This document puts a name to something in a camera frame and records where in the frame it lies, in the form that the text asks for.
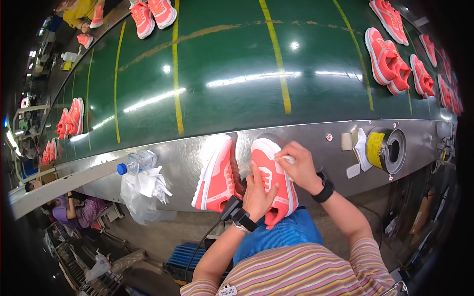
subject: tape roll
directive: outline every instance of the tape roll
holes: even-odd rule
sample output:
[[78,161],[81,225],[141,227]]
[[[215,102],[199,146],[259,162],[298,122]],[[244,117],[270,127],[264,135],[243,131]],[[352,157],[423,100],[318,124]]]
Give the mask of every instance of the tape roll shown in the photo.
[[365,152],[373,166],[396,174],[405,162],[405,134],[400,129],[375,127],[367,137]]

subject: clothing tag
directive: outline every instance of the clothing tag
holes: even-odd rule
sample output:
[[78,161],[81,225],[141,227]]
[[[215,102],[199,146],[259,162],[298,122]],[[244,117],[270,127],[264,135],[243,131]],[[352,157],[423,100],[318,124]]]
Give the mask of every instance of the clothing tag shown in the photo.
[[237,295],[237,288],[235,286],[226,287],[219,291],[219,296],[233,296]]

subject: bracelet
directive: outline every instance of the bracelet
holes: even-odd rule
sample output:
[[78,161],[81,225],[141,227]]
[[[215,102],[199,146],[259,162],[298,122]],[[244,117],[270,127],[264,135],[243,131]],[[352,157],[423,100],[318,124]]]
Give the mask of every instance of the bracelet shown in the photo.
[[245,234],[251,234],[250,231],[248,231],[247,229],[237,225],[234,221],[232,221],[232,225],[234,225],[235,227],[237,227],[238,230],[242,231],[243,233]]

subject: black cable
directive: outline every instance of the black cable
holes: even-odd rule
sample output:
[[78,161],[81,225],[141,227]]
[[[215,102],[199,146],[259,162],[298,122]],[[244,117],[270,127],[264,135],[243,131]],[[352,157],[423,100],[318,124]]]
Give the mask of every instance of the black cable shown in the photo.
[[212,231],[212,229],[216,228],[217,225],[219,225],[219,223],[221,222],[222,220],[219,219],[215,224],[214,226],[211,227],[211,229],[209,229],[206,234],[202,237],[201,241],[198,243],[196,249],[194,250],[194,253],[192,254],[191,256],[191,259],[189,259],[189,263],[188,263],[188,266],[186,267],[186,271],[184,272],[184,282],[186,284],[188,284],[188,270],[189,270],[189,266],[191,266],[191,262],[192,262],[192,259],[194,258],[194,256],[196,255],[196,252],[198,251],[199,249],[199,246],[202,244],[202,242],[206,239],[206,237],[209,235],[209,233]]
[[363,208],[364,210],[367,210],[367,211],[369,211],[369,212],[372,212],[372,213],[376,214],[377,217],[379,218],[380,225],[382,226],[382,233],[380,234],[380,241],[379,241],[379,249],[380,249],[380,247],[382,246],[383,232],[384,232],[382,217],[380,217],[379,213],[375,212],[375,211],[372,210],[372,209],[367,208],[366,206],[363,206],[363,205],[361,205],[361,204],[358,204],[358,203],[356,203],[355,201],[352,201],[352,203],[353,203],[355,206],[361,207],[361,208]]

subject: hand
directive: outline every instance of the hand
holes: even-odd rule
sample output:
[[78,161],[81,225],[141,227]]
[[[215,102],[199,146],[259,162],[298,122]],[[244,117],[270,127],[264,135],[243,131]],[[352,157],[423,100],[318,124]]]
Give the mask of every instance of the hand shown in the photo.
[[91,30],[91,28],[90,28],[89,23],[83,22],[83,23],[81,24],[81,31],[82,31],[83,33],[88,33],[88,32],[90,32],[90,30]]
[[250,220],[257,222],[268,212],[278,192],[280,183],[277,182],[266,193],[262,184],[260,169],[254,161],[250,163],[250,166],[252,167],[253,174],[247,176],[247,190],[245,191],[242,208],[250,214]]
[[[283,156],[291,155],[295,163],[290,164]],[[316,175],[311,152],[293,141],[275,154],[275,161],[287,172],[296,185],[306,189],[311,195],[323,190],[322,179]]]

